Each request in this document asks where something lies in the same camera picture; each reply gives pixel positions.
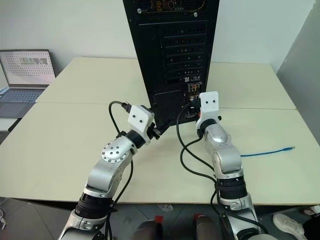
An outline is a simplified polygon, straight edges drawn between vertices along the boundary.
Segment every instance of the laptop keyboard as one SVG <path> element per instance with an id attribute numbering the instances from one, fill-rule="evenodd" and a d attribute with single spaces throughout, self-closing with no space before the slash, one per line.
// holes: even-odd
<path id="1" fill-rule="evenodd" d="M 13 90 L 9 89 L 2 97 L 0 102 L 6 103 L 35 103 L 42 94 L 42 90 Z"/>

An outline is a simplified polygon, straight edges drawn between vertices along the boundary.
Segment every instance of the laptop screen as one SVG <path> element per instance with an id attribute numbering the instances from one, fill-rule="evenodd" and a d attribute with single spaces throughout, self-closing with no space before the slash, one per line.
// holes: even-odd
<path id="1" fill-rule="evenodd" d="M 56 78 L 48 50 L 0 50 L 9 87 L 47 87 Z"/>

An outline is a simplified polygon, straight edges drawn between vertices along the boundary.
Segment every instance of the black computer case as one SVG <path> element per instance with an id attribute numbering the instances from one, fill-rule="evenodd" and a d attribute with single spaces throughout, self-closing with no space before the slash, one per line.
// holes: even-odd
<path id="1" fill-rule="evenodd" d="M 174 125 L 182 107 L 206 91 L 219 0 L 123 3 L 156 125 Z M 190 108 L 181 122 L 197 118 Z"/>

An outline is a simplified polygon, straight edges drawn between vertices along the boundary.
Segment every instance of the white shoe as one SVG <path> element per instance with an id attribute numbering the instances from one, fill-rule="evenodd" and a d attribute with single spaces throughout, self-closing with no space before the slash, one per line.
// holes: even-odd
<path id="1" fill-rule="evenodd" d="M 273 215 L 273 223 L 282 232 L 292 234 L 298 240 L 307 240 L 302 224 L 297 223 L 290 217 L 281 213 L 275 214 Z"/>

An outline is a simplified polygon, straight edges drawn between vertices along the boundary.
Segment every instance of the floor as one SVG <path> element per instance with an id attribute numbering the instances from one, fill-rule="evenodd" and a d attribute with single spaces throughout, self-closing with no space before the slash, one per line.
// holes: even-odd
<path id="1" fill-rule="evenodd" d="M 5 229 L 0 230 L 0 240 L 57 240 L 70 214 L 68 210 L 15 199 L 7 199 L 0 204 L 0 209 L 4 211 L 7 222 Z M 218 224 L 218 217 L 209 205 L 119 204 L 117 209 L 118 212 L 111 217 L 113 236 L 117 240 L 131 239 L 132 233 L 142 222 L 155 216 L 164 217 L 165 240 L 193 240 L 191 225 L 197 213 L 206 214 Z M 300 223 L 308 219 L 297 208 L 286 210 L 285 214 Z M 273 225 L 271 213 L 258 218 L 278 240 L 296 240 Z"/>

